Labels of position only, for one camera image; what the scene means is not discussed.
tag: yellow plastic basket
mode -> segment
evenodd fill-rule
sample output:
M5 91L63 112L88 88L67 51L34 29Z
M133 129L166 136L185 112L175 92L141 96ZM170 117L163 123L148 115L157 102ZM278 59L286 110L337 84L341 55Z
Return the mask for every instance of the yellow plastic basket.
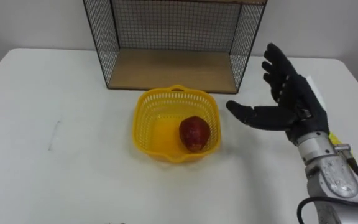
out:
M180 123L190 116L203 118L211 128L211 137L199 153L190 152L179 136ZM203 91L181 85L149 90L137 102L132 140L156 160L180 163L201 159L215 151L221 142L216 102Z

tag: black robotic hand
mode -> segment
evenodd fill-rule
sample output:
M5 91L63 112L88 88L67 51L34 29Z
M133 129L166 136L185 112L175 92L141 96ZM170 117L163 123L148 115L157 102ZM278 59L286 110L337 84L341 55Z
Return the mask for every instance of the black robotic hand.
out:
M329 134L328 119L306 79L299 75L283 52L268 44L262 63L267 72L264 80L270 85L278 106L242 106L228 101L226 107L241 122L253 128L285 131L288 140L296 140L310 132Z

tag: black cable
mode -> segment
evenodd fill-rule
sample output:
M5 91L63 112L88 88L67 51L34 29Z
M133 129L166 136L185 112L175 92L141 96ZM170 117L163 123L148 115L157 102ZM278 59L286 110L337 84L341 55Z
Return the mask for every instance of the black cable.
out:
M349 164L349 166L352 168L354 173L358 176L358 165L354 158L346 159L346 162ZM305 224L302 219L302 209L303 207L310 202L331 202L331 203L338 203L341 205L348 205L353 207L358 207L358 202L349 202L347 200L337 199L337 198L330 198L330 197L310 197L302 200L298 208L296 210L296 217L298 218L299 224Z

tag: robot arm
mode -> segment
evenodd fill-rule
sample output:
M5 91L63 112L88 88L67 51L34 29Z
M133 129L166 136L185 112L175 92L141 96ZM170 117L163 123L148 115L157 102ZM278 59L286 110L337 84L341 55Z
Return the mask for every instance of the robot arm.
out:
M296 212L299 223L302 208L314 202L319 223L358 223L358 166L347 144L333 146L325 110L306 79L297 74L282 51L268 44L262 63L278 106L242 106L228 101L226 107L241 122L253 128L285 131L298 147L305 163L310 198L300 202Z

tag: white table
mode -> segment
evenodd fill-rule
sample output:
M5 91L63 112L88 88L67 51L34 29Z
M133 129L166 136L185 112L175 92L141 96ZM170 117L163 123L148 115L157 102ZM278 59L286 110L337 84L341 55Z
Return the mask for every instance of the white table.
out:
M137 151L141 91L107 90L95 52L15 49L0 63L0 223L297 223L304 165L284 133L235 120L228 99L273 105L252 57L238 95L213 95L222 149L168 165ZM292 58L327 104L330 128L358 160L358 84L337 60ZM314 205L303 211L317 223Z

